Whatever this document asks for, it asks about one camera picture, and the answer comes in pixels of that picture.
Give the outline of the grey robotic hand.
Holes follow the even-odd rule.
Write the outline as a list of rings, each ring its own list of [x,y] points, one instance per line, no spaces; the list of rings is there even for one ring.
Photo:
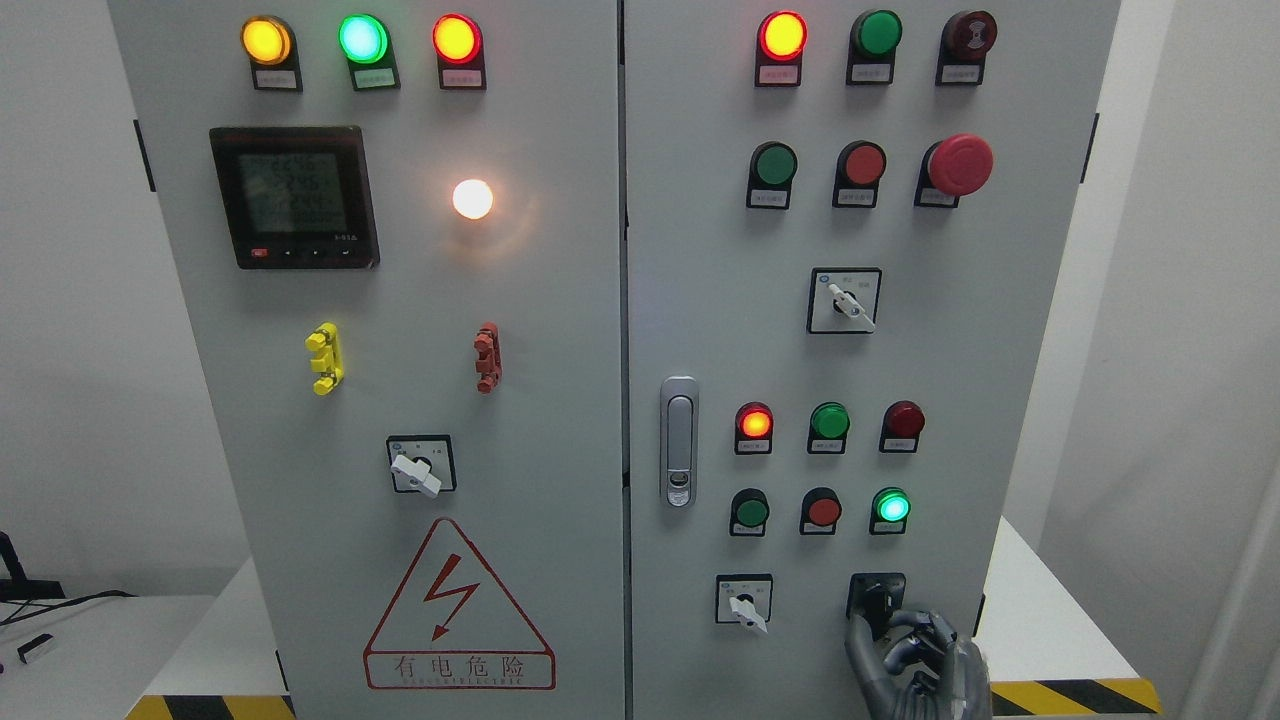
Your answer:
[[[886,652],[867,618],[847,615],[845,650],[872,719],[992,719],[989,669],[973,638],[937,612],[899,610],[910,626]]]

